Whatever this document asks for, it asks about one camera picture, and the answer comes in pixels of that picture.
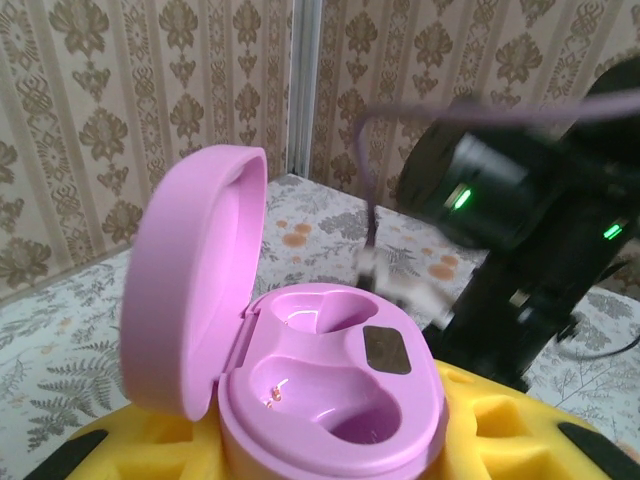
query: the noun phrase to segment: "green led light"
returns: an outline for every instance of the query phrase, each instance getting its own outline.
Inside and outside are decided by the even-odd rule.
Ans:
[[[469,197],[471,197],[471,190],[467,188],[466,190],[463,190],[460,195],[458,195],[458,198],[456,198],[456,201],[453,202],[453,209],[458,210],[461,208],[465,203],[467,203]]]
[[[607,240],[613,240],[622,232],[622,227],[617,223],[611,225],[606,232],[604,232],[604,238]]]

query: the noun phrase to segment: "black cable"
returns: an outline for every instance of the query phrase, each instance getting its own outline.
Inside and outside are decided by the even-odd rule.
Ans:
[[[569,360],[576,360],[576,361],[601,360],[603,358],[615,357],[616,355],[620,355],[622,353],[626,353],[629,350],[631,350],[632,348],[635,348],[636,346],[638,346],[638,344],[640,344],[640,334],[638,334],[638,336],[629,345],[626,345],[626,346],[624,346],[622,348],[619,348],[618,350],[614,350],[612,352],[598,353],[596,355],[579,355],[578,353],[572,353],[572,352],[569,352],[569,351],[564,350],[562,348],[557,348],[557,351],[558,351],[558,354],[561,357],[567,358]],[[560,346],[560,342],[558,342],[557,338],[556,338],[556,347],[559,347],[559,346]]]

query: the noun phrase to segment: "yellow foam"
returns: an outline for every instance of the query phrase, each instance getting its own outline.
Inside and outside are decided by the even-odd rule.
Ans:
[[[450,409],[445,448],[421,480],[606,480],[556,428],[567,413],[438,363]],[[68,480],[226,480],[217,406],[200,422],[130,405],[78,431],[107,438]]]

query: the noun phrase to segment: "earbud charging case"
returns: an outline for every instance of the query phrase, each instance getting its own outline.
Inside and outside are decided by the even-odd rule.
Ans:
[[[340,285],[294,285],[248,305],[266,190],[264,151],[226,145],[160,183],[123,301],[130,400],[195,422],[217,389],[236,479],[417,478],[448,420],[420,330],[390,302]]]

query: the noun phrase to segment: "patterned wallpaper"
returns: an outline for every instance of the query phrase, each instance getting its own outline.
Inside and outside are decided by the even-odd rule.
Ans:
[[[126,246],[215,143],[284,172],[293,0],[0,0],[0,300]]]
[[[366,104],[561,104],[640,54],[638,0],[324,0],[311,178],[358,194],[351,147]],[[372,123],[377,196],[393,208],[405,159],[426,129]]]

